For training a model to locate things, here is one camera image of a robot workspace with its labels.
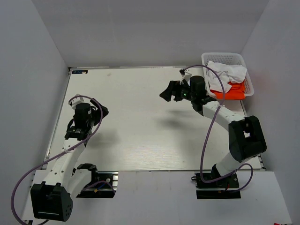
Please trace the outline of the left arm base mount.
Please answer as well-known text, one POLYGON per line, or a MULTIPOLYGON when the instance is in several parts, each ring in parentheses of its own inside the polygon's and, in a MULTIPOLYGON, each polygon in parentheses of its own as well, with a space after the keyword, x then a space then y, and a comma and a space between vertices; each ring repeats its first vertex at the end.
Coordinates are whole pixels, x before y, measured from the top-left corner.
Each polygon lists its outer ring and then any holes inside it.
POLYGON ((77 198, 88 199, 112 199, 115 196, 118 186, 119 172, 96 171, 92 180, 77 195, 77 198))

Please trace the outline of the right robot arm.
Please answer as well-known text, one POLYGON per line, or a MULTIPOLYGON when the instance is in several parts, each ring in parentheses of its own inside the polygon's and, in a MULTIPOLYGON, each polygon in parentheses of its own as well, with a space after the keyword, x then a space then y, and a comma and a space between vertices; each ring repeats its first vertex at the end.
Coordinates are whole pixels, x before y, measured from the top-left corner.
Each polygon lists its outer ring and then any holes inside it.
POLYGON ((193 109, 204 117, 211 119, 228 132, 229 152, 211 169, 211 179, 206 180, 200 173, 203 183, 224 186, 229 176, 249 165, 248 161, 267 149, 259 119, 255 116, 243 117, 227 109, 215 98, 209 96, 205 89, 204 78, 192 76, 189 82, 170 81, 160 97, 169 102, 187 100, 193 109))

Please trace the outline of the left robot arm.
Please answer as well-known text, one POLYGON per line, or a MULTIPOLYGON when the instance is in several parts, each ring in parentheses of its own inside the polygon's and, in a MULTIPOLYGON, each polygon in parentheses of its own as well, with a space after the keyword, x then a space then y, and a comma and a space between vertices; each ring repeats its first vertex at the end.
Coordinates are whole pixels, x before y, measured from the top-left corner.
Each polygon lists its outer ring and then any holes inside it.
POLYGON ((87 185, 94 187, 99 175, 88 169, 75 170, 79 156, 85 150, 94 126, 100 124, 108 109, 97 100, 72 102, 73 118, 67 125, 62 156, 55 159, 48 175, 40 184, 33 184, 30 197, 33 215, 37 219, 67 221, 73 208, 73 198, 87 185))

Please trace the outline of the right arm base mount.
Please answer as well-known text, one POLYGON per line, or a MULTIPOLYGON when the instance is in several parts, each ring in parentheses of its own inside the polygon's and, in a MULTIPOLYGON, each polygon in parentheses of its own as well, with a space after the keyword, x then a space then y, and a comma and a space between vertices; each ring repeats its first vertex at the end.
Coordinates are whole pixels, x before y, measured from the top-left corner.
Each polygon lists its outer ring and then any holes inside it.
POLYGON ((201 180, 200 173, 195 173, 191 177, 195 183, 196 197, 198 200, 216 200, 216 199, 240 199, 240 188, 237 175, 224 178, 212 183, 204 183, 201 180))

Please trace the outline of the orange t shirt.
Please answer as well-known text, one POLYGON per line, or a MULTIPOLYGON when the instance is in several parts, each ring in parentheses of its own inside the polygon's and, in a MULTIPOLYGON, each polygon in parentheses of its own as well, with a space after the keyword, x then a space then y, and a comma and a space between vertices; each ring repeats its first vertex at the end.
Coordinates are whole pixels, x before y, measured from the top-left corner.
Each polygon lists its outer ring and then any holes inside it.
MULTIPOLYGON (((223 99, 223 91, 220 84, 210 86, 210 91, 216 95, 216 99, 223 99)), ((244 100, 245 85, 242 83, 226 83, 225 84, 225 100, 244 100)))

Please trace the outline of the white t shirt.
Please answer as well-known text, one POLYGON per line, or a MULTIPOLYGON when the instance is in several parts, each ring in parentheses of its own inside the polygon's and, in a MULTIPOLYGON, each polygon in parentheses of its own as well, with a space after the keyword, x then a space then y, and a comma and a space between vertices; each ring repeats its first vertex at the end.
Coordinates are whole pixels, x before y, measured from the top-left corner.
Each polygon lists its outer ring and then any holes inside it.
MULTIPOLYGON (((218 63, 213 61, 209 61, 207 66, 216 72, 224 88, 225 88, 225 84, 229 82, 232 83, 244 82, 248 71, 245 67, 241 65, 226 65, 223 63, 218 63)), ((217 77, 213 72, 207 70, 207 74, 208 74, 209 87, 213 84, 220 84, 220 81, 217 79, 217 77)))

